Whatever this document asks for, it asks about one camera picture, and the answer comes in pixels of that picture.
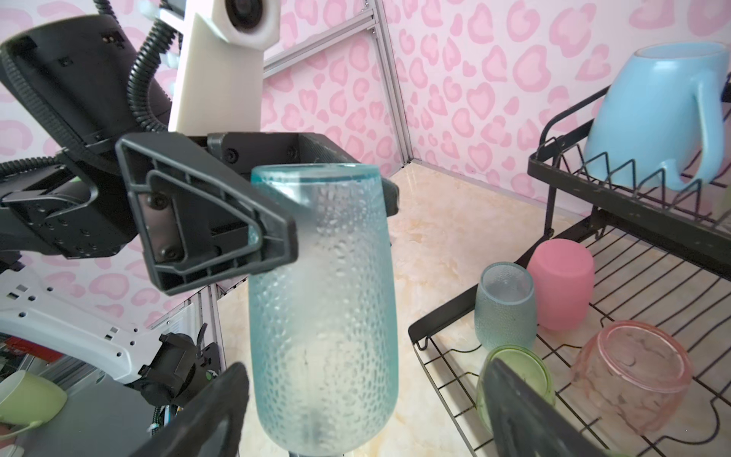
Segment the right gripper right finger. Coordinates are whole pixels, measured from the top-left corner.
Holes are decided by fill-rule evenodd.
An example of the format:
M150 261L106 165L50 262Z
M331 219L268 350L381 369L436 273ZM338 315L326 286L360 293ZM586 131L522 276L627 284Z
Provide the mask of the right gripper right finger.
M489 377L491 390L503 377L504 365ZM510 405L491 403L489 411L493 438L500 456L603 456L604 453L572 428L563 416L539 398L532 390L517 388L518 398Z

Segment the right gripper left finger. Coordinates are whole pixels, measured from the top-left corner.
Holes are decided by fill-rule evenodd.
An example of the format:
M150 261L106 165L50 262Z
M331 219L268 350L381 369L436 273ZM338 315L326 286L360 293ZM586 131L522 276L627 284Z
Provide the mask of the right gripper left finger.
M236 456L249 405L249 374L232 364L135 456Z

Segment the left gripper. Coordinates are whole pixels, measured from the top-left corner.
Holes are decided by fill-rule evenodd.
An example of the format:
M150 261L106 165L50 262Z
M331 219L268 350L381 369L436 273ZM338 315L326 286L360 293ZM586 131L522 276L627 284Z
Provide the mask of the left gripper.
M116 156L148 277L168 295L297 259L294 218L254 188L255 167L357 162L321 133L130 133ZM381 183L392 217L400 189Z

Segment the green cup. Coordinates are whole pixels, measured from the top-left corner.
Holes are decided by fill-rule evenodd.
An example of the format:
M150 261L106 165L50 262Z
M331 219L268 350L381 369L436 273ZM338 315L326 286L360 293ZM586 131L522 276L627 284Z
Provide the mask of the green cup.
M731 232L731 188L727 187L725 193L720 197L714 207L714 227L724 232Z
M499 371L503 377L500 379L501 384L491 390L488 381L497 369L496 361L504 365L504 369ZM553 378L544 361L528 348L517 345L502 345L489 352L481 368L476 388L478 415L490 433L494 428L489 405L495 402L510 405L510 401L518 398L517 388L532 390L551 407L556 404Z

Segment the teal textured cup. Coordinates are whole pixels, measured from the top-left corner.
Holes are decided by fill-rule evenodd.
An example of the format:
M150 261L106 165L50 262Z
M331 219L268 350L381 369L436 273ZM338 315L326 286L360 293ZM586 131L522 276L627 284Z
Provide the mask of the teal textured cup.
M491 352L500 346L533 348L537 337L537 302L528 271L510 262L487 267L478 284L474 327L478 341Z
M267 436L339 456L377 435L398 398L394 276L373 165L264 166L251 182L290 213L298 256L249 278L251 365Z

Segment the clear pink plastic cup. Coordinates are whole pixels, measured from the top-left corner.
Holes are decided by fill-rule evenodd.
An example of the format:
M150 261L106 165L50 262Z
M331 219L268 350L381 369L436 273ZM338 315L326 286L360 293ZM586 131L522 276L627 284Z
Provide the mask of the clear pink plastic cup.
M643 435L660 430L679 409L694 368L665 331L618 321L583 346L571 373L573 386L591 405Z

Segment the opaque pink plastic cup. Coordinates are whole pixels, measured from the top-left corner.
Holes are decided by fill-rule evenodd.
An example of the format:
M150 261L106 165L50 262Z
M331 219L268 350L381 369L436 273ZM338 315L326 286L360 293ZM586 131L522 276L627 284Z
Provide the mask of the opaque pink plastic cup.
M579 327L594 289L591 252L572 240L547 240L536 247L527 271L535 286L539 325L551 331Z

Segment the white mug blue handle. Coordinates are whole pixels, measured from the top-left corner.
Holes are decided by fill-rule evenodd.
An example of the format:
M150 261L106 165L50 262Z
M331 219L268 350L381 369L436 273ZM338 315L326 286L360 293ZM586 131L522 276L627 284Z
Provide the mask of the white mug blue handle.
M721 42L679 42L635 51L592 123L584 148L587 174L629 189L686 187L694 155L702 185L725 156L721 93L730 51Z

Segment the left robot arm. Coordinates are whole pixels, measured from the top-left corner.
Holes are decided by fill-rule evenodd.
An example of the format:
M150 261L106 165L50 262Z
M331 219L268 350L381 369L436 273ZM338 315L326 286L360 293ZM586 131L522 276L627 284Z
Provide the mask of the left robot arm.
M1 166L1 329L93 365L134 390L180 394L207 358L179 334L119 335L83 318L51 286L34 286L24 251L112 257L140 238L152 284L181 293L242 274L299 265L315 238L251 184L274 165L296 190L318 182L334 259L320 257L318 306L334 329L367 334L390 354L397 335L388 217L399 190L327 137L261 133L263 54L278 38L270 1L184 5L182 87L154 76L175 36L156 20L139 51L108 6L36 27L1 46L1 80L60 143L55 157Z

